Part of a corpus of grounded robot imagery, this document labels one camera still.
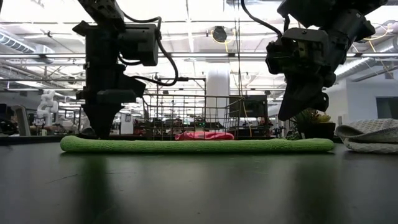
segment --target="wire basket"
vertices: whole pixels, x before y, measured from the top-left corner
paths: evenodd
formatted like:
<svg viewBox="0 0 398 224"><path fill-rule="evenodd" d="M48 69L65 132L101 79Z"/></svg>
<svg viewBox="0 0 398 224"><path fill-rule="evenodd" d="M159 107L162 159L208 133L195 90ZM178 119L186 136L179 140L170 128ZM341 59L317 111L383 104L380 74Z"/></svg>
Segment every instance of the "wire basket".
<svg viewBox="0 0 398 224"><path fill-rule="evenodd" d="M241 96L150 94L143 99L148 139L174 140L185 131L238 135Z"/></svg>

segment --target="green towel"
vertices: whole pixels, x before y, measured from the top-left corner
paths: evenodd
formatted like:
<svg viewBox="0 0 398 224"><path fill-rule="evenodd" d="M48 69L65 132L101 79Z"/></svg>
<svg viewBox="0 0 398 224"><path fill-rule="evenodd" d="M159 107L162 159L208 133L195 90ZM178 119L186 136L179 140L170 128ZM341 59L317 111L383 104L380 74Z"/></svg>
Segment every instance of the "green towel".
<svg viewBox="0 0 398 224"><path fill-rule="evenodd" d="M334 144L328 139L289 141L112 141L66 136L61 140L65 152L326 152Z"/></svg>

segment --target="black table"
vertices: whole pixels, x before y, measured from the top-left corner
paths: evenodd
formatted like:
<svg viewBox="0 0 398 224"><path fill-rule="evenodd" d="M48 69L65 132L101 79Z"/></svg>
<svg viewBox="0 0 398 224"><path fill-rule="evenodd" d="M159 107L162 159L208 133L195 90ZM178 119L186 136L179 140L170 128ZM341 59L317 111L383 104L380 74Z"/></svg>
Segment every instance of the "black table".
<svg viewBox="0 0 398 224"><path fill-rule="evenodd" d="M0 223L394 223L398 157L0 147Z"/></svg>

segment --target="gray folded cloth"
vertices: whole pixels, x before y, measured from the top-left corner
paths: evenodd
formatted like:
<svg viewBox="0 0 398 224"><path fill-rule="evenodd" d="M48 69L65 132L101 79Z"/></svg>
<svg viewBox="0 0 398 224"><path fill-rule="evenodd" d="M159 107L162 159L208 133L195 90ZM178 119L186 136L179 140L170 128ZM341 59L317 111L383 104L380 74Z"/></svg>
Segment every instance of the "gray folded cloth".
<svg viewBox="0 0 398 224"><path fill-rule="evenodd" d="M356 152L398 154L398 120L375 119L336 128L344 145Z"/></svg>

